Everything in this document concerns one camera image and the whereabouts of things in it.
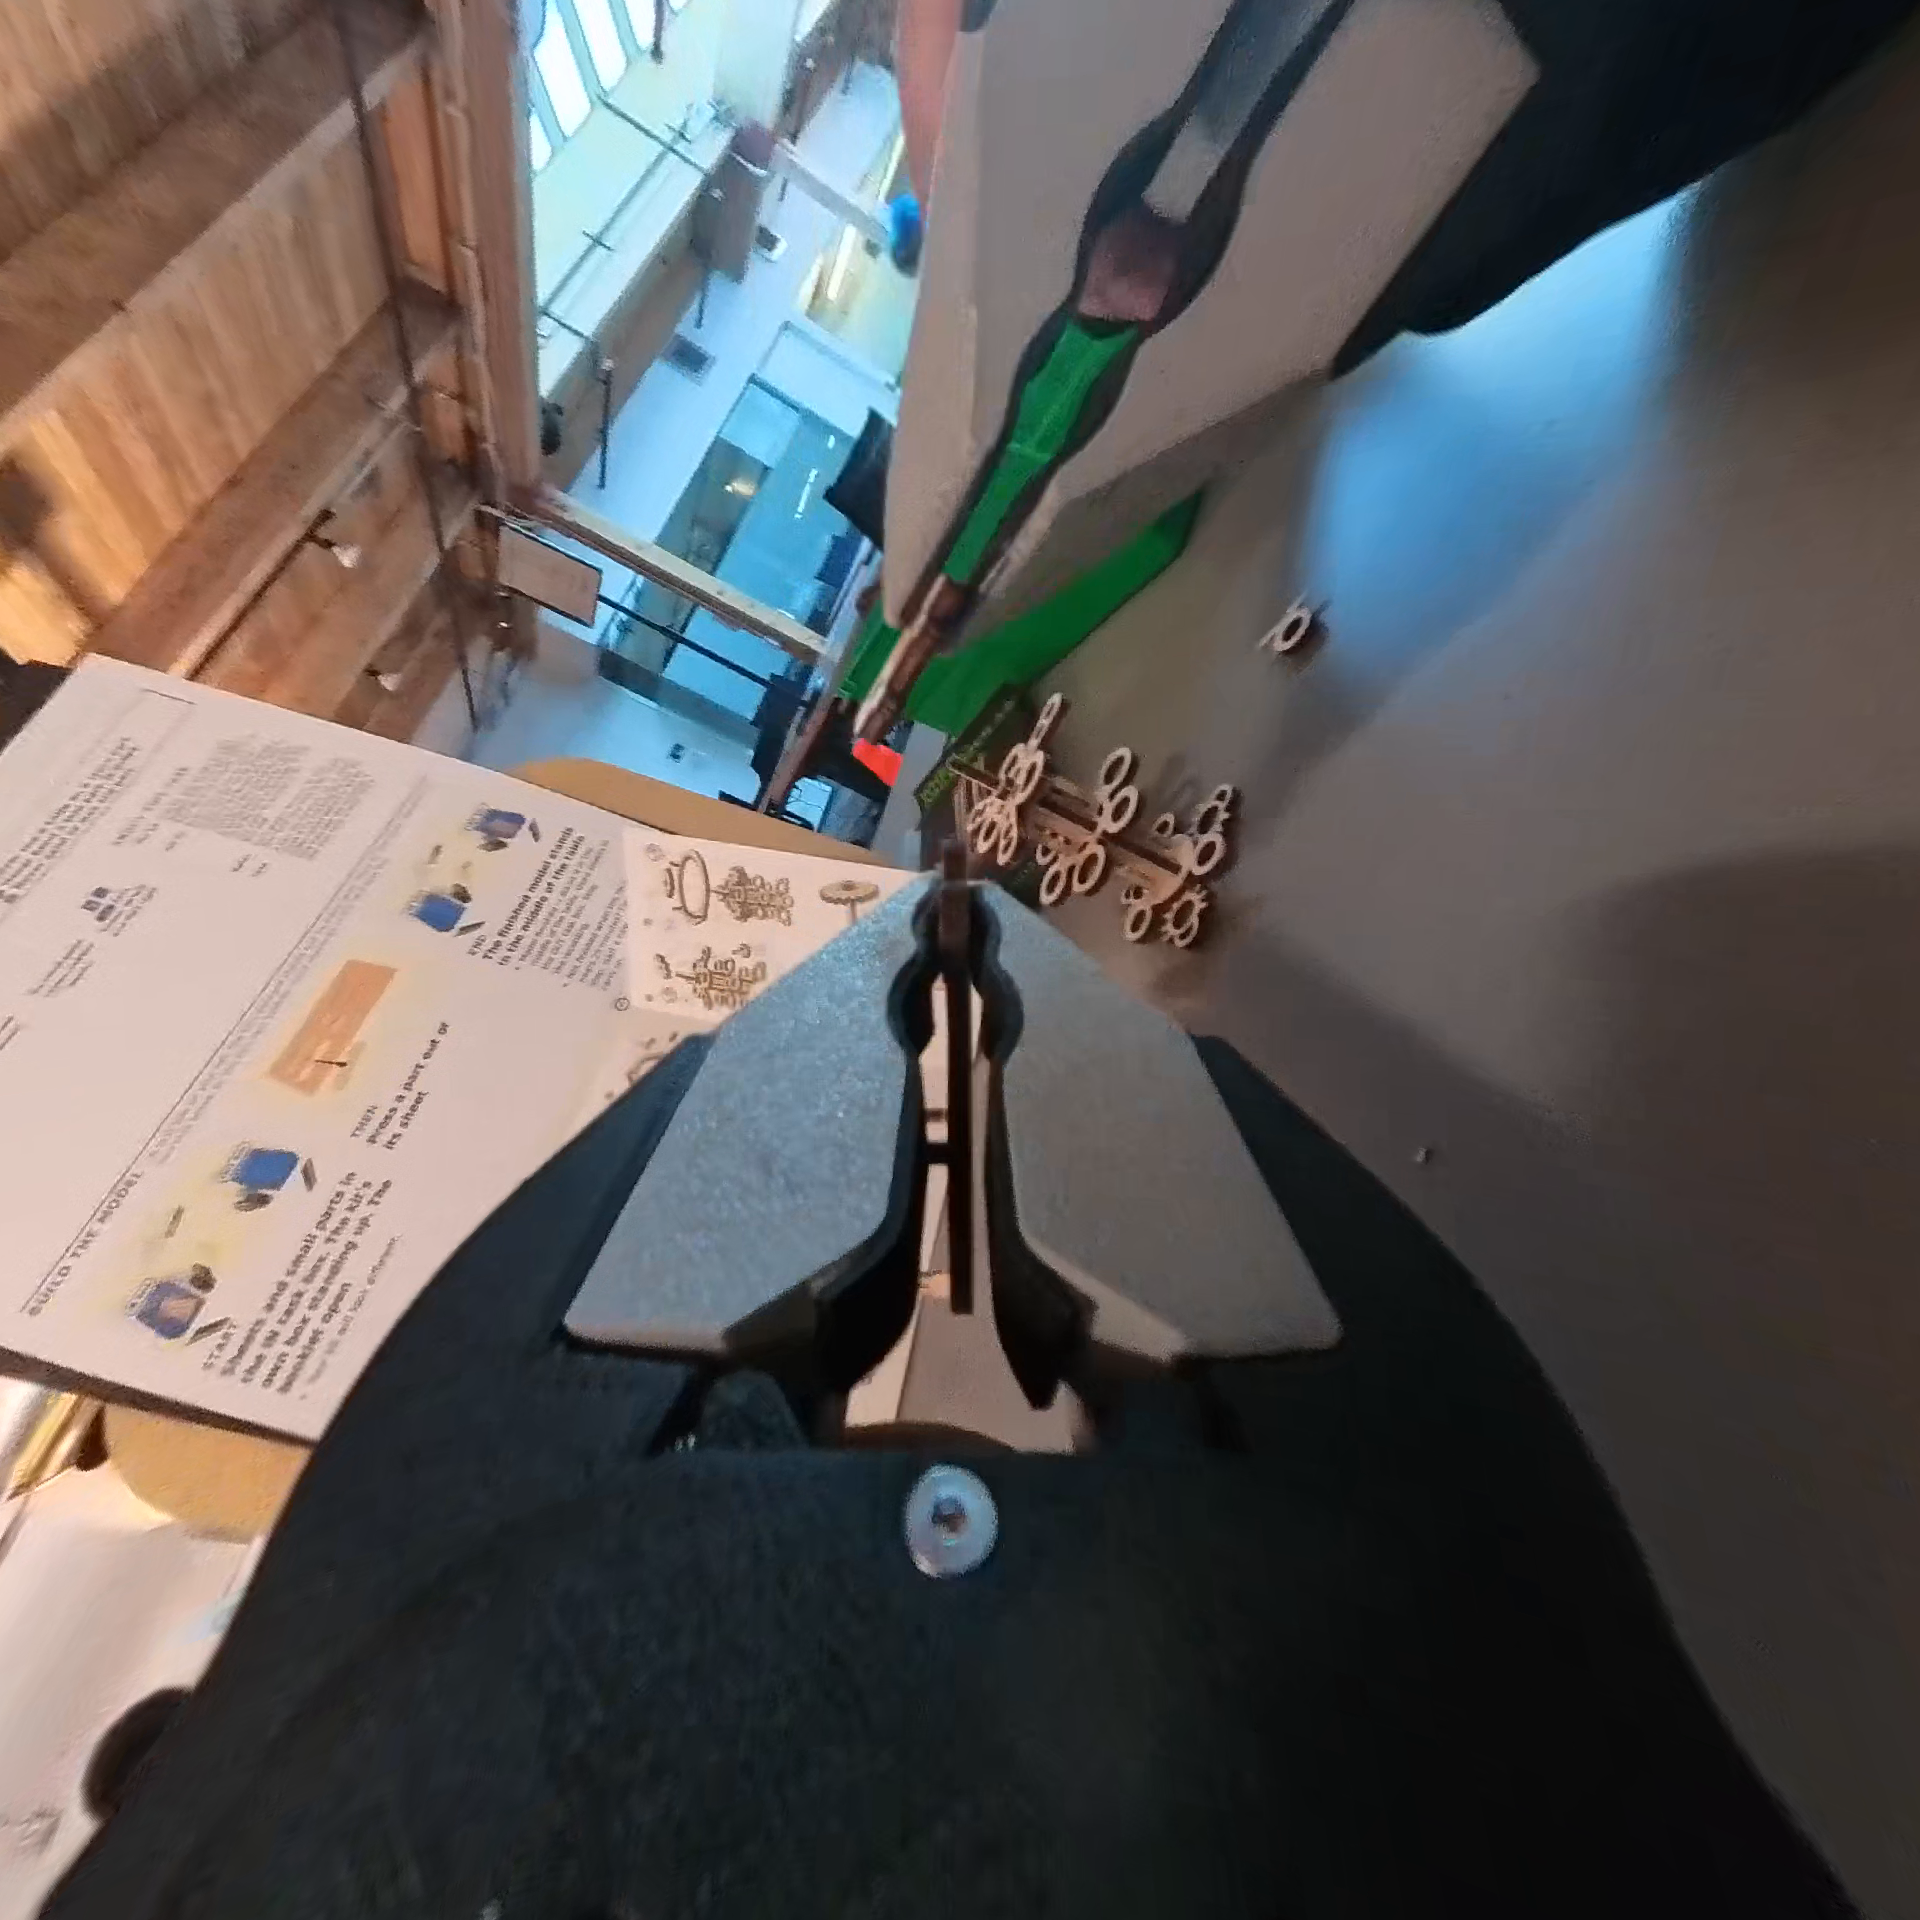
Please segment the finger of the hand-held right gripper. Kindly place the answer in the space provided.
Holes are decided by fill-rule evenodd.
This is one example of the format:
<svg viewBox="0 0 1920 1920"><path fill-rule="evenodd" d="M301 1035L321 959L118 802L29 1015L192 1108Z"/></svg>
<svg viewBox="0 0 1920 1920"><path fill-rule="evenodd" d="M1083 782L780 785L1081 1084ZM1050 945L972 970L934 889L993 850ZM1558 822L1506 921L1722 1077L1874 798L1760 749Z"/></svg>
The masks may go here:
<svg viewBox="0 0 1920 1920"><path fill-rule="evenodd" d="M1098 231L1150 227L1178 247L1168 313L1107 372L1114 401L1018 525L987 541L986 606L1045 593L1195 491L1288 396L1330 377L1355 325L1421 239L1538 68L1501 5L1233 5L1184 95L1130 139L1083 227L1068 308L1025 351L1018 387L1083 297Z"/></svg>
<svg viewBox="0 0 1920 1920"><path fill-rule="evenodd" d="M896 83L926 215L884 498L883 606L910 606L1006 425L1028 346L1073 300L1121 148L1184 115L1227 3L900 5Z"/></svg>

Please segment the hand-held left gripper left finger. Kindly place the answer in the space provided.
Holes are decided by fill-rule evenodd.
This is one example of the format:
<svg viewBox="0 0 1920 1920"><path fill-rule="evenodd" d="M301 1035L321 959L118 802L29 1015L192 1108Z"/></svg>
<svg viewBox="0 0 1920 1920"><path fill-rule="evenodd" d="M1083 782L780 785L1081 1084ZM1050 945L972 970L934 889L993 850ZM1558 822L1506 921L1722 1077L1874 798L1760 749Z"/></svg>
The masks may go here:
<svg viewBox="0 0 1920 1920"><path fill-rule="evenodd" d="M918 1294L934 877L722 1021L585 1271L585 1347L867 1377Z"/></svg>

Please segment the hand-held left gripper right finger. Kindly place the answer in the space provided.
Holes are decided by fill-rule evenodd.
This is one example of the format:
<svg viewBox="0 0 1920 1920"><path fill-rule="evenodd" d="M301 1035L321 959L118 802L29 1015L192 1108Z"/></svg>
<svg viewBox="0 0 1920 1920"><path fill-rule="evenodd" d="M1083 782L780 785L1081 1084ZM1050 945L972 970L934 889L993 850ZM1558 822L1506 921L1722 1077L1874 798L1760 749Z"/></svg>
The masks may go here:
<svg viewBox="0 0 1920 1920"><path fill-rule="evenodd" d="M972 970L993 1322L1021 1395L1329 1354L1338 1309L1195 1039L995 885Z"/></svg>

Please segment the thin wooden part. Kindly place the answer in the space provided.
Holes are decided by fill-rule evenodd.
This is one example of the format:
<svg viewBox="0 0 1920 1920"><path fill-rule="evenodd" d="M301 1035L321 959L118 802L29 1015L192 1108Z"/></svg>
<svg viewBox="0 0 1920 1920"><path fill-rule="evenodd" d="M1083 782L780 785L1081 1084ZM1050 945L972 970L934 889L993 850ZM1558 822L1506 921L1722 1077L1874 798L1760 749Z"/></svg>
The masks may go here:
<svg viewBox="0 0 1920 1920"><path fill-rule="evenodd" d="M974 885L965 841L949 838L933 899L933 948L945 996L945 1167L949 1307L972 1317L974 1250Z"/></svg>

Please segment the small notched wooden part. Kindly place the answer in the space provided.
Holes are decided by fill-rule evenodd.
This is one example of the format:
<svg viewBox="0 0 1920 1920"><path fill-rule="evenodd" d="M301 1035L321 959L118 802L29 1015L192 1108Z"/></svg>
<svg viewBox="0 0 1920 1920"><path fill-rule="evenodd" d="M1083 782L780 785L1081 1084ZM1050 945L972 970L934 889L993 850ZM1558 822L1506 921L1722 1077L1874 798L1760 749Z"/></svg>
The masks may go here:
<svg viewBox="0 0 1920 1920"><path fill-rule="evenodd" d="M884 693L884 726L890 730L906 714L910 695L930 662L941 653L954 635L968 623L974 589L941 574L924 593L915 615L908 620L893 657L884 669L884 683L875 691Z"/></svg>

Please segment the tan board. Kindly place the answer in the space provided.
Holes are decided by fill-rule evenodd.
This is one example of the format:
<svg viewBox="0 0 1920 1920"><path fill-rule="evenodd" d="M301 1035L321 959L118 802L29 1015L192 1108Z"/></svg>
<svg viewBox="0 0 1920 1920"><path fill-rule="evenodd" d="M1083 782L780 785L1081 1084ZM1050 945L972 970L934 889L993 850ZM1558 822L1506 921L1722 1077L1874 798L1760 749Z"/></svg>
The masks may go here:
<svg viewBox="0 0 1920 1920"><path fill-rule="evenodd" d="M620 821L677 836L713 841L726 849L824 857L856 869L910 875L868 849L836 841L824 833L761 814L726 798L708 798L684 787L585 756L549 756L516 764L509 774L565 799L584 802Z"/></svg>

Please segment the large green plastic bin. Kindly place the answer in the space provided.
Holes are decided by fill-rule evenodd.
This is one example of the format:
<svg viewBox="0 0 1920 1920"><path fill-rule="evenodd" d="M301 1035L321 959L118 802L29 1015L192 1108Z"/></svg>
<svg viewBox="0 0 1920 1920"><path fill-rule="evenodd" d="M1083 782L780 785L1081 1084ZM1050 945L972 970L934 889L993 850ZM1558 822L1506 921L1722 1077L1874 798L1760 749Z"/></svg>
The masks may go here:
<svg viewBox="0 0 1920 1920"><path fill-rule="evenodd" d="M900 718L954 737L1003 693L1030 689L1179 559L1208 494L1210 487L1197 487L1033 609L997 617L930 659L908 691Z"/></svg>

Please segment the white instruction sheet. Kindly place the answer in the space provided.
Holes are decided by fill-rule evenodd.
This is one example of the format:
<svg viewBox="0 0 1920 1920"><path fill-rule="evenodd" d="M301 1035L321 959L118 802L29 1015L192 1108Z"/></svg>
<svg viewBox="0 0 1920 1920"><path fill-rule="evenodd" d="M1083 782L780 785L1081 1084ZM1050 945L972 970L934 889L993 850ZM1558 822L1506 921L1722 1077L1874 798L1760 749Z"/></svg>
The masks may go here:
<svg viewBox="0 0 1920 1920"><path fill-rule="evenodd" d="M90 660L3 758L9 1373L314 1443L465 1238L906 875Z"/></svg>

